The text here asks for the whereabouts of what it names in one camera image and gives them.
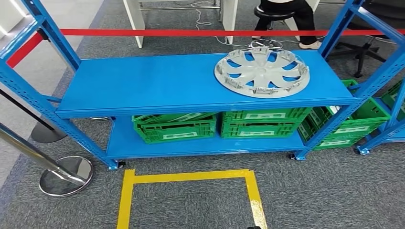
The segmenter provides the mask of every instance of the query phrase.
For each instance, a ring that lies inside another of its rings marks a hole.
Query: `white desk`
[[[133,30],[144,30],[145,21],[143,20],[142,11],[140,8],[141,2],[157,2],[168,0],[123,0],[125,9],[127,11],[129,21]],[[236,11],[238,7],[238,0],[221,0],[221,22],[225,30],[235,30]],[[142,48],[143,36],[135,36],[138,47]],[[233,43],[234,37],[226,37],[229,44]]]

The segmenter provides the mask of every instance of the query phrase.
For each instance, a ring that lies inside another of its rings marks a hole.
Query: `stanchion post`
[[[2,123],[0,138],[46,169],[40,180],[40,189],[48,195],[72,195],[86,187],[93,176],[93,166],[87,159],[69,156],[54,161]]]

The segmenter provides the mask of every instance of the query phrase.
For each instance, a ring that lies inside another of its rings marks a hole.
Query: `black pants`
[[[261,0],[260,6],[268,12],[295,12],[294,21],[298,30],[315,30],[314,13],[311,6],[305,0],[293,0],[286,3],[274,3],[268,0]],[[267,25],[271,21],[268,19],[259,19],[255,30],[266,31]],[[303,44],[312,44],[317,41],[315,36],[300,36]]]

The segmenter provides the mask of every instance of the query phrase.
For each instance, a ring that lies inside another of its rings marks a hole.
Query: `shoe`
[[[302,49],[319,49],[321,44],[322,44],[322,42],[316,41],[312,44],[299,43],[298,46]]]

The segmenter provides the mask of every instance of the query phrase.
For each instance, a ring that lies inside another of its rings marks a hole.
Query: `yellow floor tape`
[[[126,169],[122,182],[121,201],[119,204],[117,229],[129,228],[129,216],[131,212],[132,190],[135,184],[196,181],[228,178],[245,178],[250,206],[256,226],[267,229],[266,218],[260,200],[259,188],[257,187],[254,171],[249,169],[194,172],[194,173],[172,173],[136,176],[134,169]]]

